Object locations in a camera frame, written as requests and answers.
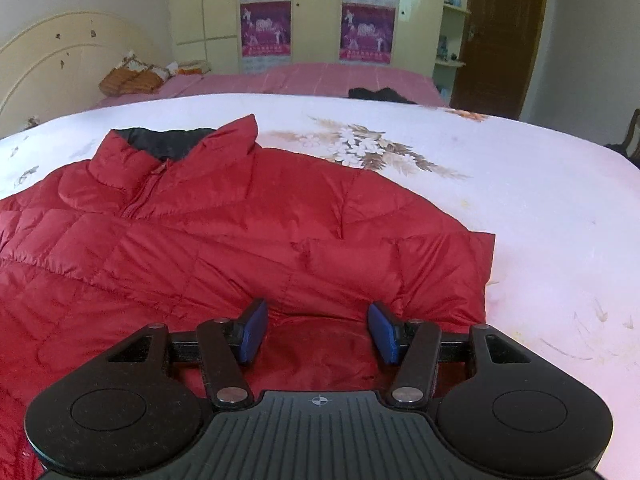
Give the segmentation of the red puffer jacket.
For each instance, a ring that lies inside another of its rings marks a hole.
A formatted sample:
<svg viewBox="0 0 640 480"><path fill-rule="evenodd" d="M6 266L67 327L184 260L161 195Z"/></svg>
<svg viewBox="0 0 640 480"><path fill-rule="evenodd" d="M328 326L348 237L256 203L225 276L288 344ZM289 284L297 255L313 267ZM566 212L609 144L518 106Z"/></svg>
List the red puffer jacket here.
<svg viewBox="0 0 640 480"><path fill-rule="evenodd" d="M217 130L107 133L93 158L1 203L1 474L32 479L29 402L140 327L192 330L256 298L255 391L384 385L369 304L464 333L495 239L376 172Z"/></svg>

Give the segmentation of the white floral bed sheet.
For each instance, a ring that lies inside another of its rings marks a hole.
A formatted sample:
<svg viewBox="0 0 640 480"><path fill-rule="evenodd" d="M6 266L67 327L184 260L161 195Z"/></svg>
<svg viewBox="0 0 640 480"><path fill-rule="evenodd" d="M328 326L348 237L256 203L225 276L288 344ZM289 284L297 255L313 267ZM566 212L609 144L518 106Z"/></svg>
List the white floral bed sheet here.
<svg viewBox="0 0 640 480"><path fill-rule="evenodd" d="M7 136L1 192L92 156L111 129L217 128L246 115L268 148L328 157L377 133L425 157L425 169L391 162L383 174L495 235L489 323L602 396L614 431L600 473L638 477L639 173L608 148L449 108L208 94L88 110Z"/></svg>

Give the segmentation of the black garment on bed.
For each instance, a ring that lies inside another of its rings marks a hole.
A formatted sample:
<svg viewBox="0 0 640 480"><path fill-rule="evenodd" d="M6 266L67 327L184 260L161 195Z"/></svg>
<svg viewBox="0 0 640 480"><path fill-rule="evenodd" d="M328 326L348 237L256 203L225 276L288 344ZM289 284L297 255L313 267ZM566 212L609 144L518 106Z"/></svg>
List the black garment on bed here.
<svg viewBox="0 0 640 480"><path fill-rule="evenodd" d="M392 88L382 88L380 90L370 90L367 88L351 88L347 97L352 100L391 102L400 104L414 104Z"/></svg>

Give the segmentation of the pink striped bed cover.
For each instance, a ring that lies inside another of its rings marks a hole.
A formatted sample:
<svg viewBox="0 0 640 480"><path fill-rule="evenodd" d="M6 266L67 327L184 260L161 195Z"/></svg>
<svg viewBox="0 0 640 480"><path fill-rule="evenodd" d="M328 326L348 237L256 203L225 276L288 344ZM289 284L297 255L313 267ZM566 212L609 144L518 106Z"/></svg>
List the pink striped bed cover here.
<svg viewBox="0 0 640 480"><path fill-rule="evenodd" d="M395 91L402 98L427 107L443 107L445 102L431 78L383 66L331 63L300 63L270 68L248 75L177 75L151 94L127 94L102 99L97 107L137 102L202 96L218 93L268 93L286 96L330 96L346 98L352 89L371 92Z"/></svg>

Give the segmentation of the brown wooden door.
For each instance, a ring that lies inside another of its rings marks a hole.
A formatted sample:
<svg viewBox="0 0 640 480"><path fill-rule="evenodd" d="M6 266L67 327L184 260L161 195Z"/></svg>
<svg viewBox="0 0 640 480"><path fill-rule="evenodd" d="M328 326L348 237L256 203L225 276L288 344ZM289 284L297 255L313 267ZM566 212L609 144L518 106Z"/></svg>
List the brown wooden door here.
<svg viewBox="0 0 640 480"><path fill-rule="evenodd" d="M469 0L451 106L518 119L538 52L547 0Z"/></svg>

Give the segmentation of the wooden chair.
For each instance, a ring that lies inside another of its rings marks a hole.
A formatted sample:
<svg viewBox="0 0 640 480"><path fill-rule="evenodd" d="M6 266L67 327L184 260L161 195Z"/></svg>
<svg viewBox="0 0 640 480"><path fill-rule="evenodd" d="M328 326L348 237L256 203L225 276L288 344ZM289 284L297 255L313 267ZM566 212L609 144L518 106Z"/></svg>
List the wooden chair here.
<svg viewBox="0 0 640 480"><path fill-rule="evenodd" d="M622 155L637 168L640 167L640 110L636 108L631 116L625 139L620 144L606 144L606 147Z"/></svg>

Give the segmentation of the lower right purple poster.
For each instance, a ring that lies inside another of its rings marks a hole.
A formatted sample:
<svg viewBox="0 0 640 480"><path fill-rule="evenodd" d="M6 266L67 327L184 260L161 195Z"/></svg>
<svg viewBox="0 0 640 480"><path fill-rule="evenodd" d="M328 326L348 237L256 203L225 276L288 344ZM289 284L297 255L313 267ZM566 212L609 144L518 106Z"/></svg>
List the lower right purple poster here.
<svg viewBox="0 0 640 480"><path fill-rule="evenodd" d="M394 8L344 3L340 60L390 65L395 18Z"/></svg>

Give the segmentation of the lower left purple poster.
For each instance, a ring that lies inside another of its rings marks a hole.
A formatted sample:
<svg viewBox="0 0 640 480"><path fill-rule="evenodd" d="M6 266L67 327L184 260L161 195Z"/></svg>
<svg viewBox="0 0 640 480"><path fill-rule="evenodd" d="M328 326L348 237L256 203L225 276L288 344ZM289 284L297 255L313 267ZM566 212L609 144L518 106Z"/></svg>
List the lower left purple poster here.
<svg viewBox="0 0 640 480"><path fill-rule="evenodd" d="M240 11L242 72L262 73L291 62L291 3L242 3Z"/></svg>

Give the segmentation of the cream round headboard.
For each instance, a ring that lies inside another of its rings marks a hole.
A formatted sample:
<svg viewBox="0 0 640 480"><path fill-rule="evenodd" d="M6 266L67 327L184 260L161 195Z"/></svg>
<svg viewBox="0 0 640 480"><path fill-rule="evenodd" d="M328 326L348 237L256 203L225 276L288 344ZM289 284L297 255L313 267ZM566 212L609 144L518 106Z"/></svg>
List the cream round headboard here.
<svg viewBox="0 0 640 480"><path fill-rule="evenodd" d="M140 27L112 14L68 12L25 29L1 48L1 135L95 106L99 83L130 52L169 61Z"/></svg>

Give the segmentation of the cream corner shelf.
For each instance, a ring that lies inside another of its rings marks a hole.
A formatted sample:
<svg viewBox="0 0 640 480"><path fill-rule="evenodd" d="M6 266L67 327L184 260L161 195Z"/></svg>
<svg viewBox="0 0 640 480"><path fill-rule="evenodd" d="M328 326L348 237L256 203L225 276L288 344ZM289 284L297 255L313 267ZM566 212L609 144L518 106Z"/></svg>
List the cream corner shelf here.
<svg viewBox="0 0 640 480"><path fill-rule="evenodd" d="M465 25L470 16L469 0L442 0L442 19L432 78L440 97L447 103L454 93L457 72L465 66L461 49Z"/></svg>

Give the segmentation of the cream wardrobe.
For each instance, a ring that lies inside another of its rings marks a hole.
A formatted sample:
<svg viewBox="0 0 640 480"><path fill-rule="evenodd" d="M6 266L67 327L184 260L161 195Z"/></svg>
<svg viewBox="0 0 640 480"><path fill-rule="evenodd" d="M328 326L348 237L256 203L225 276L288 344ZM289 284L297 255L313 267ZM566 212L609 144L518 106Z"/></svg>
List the cream wardrobe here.
<svg viewBox="0 0 640 480"><path fill-rule="evenodd" d="M340 60L343 0L290 0L291 62L393 66L429 75L436 58L442 0L398 0L390 65ZM240 0L169 0L174 53L203 60L216 74L244 74Z"/></svg>

